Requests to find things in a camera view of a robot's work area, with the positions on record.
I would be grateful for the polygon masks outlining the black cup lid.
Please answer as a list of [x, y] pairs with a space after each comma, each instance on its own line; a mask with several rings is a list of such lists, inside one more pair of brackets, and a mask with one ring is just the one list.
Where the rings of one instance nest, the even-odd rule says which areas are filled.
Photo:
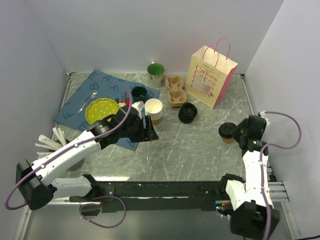
[[219, 127], [218, 133], [223, 139], [231, 139], [232, 132], [236, 127], [237, 126], [232, 122], [225, 122]]

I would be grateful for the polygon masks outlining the brown pulp cup carrier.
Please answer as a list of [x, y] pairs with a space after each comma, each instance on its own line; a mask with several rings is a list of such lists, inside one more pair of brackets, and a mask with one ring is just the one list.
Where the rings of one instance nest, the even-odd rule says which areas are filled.
[[173, 108], [179, 108], [187, 102], [187, 93], [184, 91], [184, 79], [180, 75], [169, 75], [165, 79], [168, 90], [168, 104]]

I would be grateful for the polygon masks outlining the cream cakes paper bag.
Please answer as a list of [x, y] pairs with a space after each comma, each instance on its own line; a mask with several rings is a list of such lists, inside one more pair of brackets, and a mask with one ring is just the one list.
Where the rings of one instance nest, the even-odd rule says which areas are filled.
[[218, 50], [217, 44], [204, 45], [191, 56], [185, 90], [210, 108], [222, 99], [238, 63]]

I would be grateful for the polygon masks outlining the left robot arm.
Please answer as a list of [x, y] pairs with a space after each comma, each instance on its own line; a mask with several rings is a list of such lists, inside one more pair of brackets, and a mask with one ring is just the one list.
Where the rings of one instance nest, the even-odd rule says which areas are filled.
[[98, 182], [90, 175], [76, 178], [60, 178], [60, 174], [85, 157], [116, 144], [119, 139], [132, 143], [159, 139], [151, 118], [140, 117], [135, 111], [125, 114], [119, 111], [81, 133], [75, 140], [50, 155], [16, 166], [16, 185], [31, 210], [38, 210], [51, 200], [78, 196], [94, 201], [103, 194]]

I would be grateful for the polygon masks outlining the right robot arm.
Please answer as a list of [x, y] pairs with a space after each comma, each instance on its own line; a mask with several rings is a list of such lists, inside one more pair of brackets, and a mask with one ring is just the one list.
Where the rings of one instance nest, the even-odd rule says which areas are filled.
[[269, 151], [262, 141], [266, 126], [264, 118], [250, 115], [230, 132], [241, 149], [245, 179], [225, 175], [218, 188], [219, 195], [231, 201], [230, 231], [253, 240], [269, 239], [280, 221], [268, 186]]

